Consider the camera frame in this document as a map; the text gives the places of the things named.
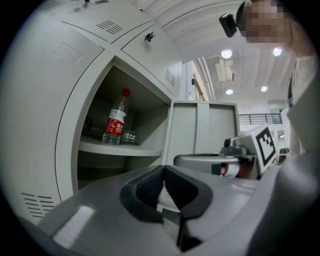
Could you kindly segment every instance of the red bottle label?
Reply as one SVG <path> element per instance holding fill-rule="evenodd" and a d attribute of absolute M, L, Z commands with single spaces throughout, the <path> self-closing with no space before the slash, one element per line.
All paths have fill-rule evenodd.
<path fill-rule="evenodd" d="M 117 136 L 122 135 L 127 114 L 118 109 L 111 109 L 104 132 Z"/>

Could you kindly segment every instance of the water bottle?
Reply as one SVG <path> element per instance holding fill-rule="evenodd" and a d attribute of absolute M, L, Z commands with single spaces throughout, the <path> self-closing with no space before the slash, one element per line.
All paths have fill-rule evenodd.
<path fill-rule="evenodd" d="M 114 102 L 104 129 L 102 142 L 119 145 L 129 107 L 129 95 L 130 90 L 123 89 L 121 97 Z"/>

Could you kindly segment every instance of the white metal locker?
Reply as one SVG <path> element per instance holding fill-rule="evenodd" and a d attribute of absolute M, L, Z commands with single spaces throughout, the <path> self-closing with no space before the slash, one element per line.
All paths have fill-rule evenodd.
<path fill-rule="evenodd" d="M 51 15 L 111 44 L 129 31 L 151 21 L 133 4 L 118 0 L 86 5 L 83 1 L 77 1 L 53 11 Z"/>
<path fill-rule="evenodd" d="M 145 41 L 149 33 L 155 34 L 150 42 Z M 173 95 L 179 94 L 180 52 L 157 24 L 142 32 L 122 50 L 152 73 Z"/>
<path fill-rule="evenodd" d="M 102 48 L 47 14 L 29 18 L 0 77 L 0 182 L 12 210 L 37 223 L 61 202 L 55 151 L 77 81 Z"/>
<path fill-rule="evenodd" d="M 236 104 L 176 101 L 171 104 L 162 164 L 177 155 L 220 152 L 225 139 L 240 135 Z"/>

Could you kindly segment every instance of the railing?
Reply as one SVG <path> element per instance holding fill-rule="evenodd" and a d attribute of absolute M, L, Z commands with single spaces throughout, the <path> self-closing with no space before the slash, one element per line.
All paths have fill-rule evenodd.
<path fill-rule="evenodd" d="M 280 114 L 240 114 L 240 125 L 281 125 L 282 119 Z"/>

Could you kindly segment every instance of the ceiling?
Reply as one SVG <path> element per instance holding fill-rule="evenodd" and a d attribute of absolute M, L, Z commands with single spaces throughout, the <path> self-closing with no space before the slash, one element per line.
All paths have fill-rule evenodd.
<path fill-rule="evenodd" d="M 295 58 L 288 52 L 275 57 L 273 49 L 246 43 L 240 33 L 228 38 L 220 25 L 219 17 L 225 13 L 235 16 L 242 0 L 129 1 L 162 27 L 180 50 L 183 63 L 204 57 L 201 61 L 211 80 L 208 74 L 200 73 L 202 82 L 210 87 L 207 91 L 211 100 L 285 99 Z M 211 56 L 225 49 L 232 50 L 235 79 L 219 82 L 215 67 L 218 60 Z M 262 86 L 268 86 L 267 92 L 261 92 Z M 234 93 L 226 95 L 228 89 Z"/>

